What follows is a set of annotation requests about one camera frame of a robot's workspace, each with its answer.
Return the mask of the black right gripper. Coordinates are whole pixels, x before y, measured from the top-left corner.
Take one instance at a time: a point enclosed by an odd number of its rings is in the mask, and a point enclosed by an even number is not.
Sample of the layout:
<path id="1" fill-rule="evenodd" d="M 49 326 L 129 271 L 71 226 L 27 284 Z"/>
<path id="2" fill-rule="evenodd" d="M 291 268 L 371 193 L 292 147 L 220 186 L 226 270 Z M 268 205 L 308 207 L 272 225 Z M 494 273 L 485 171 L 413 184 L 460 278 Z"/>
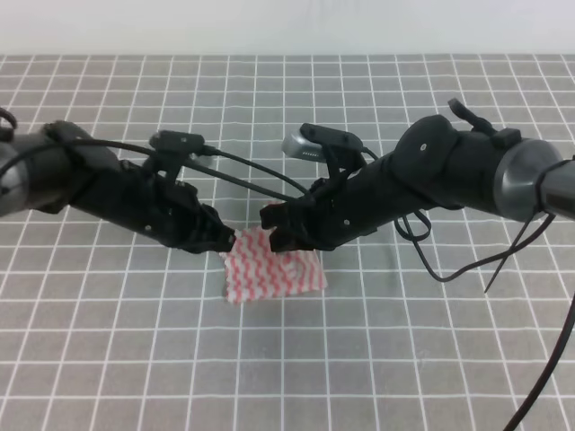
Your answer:
<path id="1" fill-rule="evenodd" d="M 386 174 L 382 170 L 341 172 L 314 191 L 311 207 L 284 202 L 260 210 L 273 252 L 332 251 L 374 233 L 385 219 Z"/>

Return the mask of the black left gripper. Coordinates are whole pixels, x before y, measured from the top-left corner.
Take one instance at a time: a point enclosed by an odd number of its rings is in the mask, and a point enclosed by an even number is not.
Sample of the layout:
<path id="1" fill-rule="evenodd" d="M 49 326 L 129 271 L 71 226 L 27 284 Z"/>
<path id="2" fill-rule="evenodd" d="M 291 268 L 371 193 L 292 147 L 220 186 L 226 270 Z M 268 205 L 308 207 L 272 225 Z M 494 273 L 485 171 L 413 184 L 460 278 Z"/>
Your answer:
<path id="1" fill-rule="evenodd" d="M 234 230 L 213 207 L 199 202 L 194 187 L 142 170 L 126 170 L 125 175 L 126 229 L 193 254 L 233 248 Z"/>

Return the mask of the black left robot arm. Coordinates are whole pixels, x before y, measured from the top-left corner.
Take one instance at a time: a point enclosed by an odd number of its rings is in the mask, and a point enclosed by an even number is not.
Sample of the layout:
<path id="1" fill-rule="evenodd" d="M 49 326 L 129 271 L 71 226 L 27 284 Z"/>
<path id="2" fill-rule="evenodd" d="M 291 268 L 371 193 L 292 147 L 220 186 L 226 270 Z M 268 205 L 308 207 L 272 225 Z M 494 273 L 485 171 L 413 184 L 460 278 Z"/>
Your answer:
<path id="1" fill-rule="evenodd" d="M 229 252 L 234 230 L 178 179 L 206 150 L 200 135 L 161 130 L 148 148 L 97 140 L 68 121 L 27 135 L 1 111 L 1 214 L 72 207 L 193 254 Z"/>

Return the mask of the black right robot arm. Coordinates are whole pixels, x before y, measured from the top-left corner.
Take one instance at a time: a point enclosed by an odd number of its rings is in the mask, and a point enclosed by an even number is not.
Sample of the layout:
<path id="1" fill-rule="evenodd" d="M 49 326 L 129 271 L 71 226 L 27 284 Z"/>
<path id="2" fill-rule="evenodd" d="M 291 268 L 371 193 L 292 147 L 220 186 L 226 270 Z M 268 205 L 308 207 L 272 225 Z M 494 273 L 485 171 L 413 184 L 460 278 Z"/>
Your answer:
<path id="1" fill-rule="evenodd" d="M 449 106 L 469 130 L 455 129 L 444 116 L 427 116 L 373 162 L 349 132 L 305 123 L 286 137 L 286 155 L 325 163 L 329 175 L 305 196 L 262 209 L 271 248 L 331 251 L 436 207 L 469 207 L 517 222 L 542 214 L 573 218 L 573 161 L 544 140 L 495 129 L 458 100 Z"/>

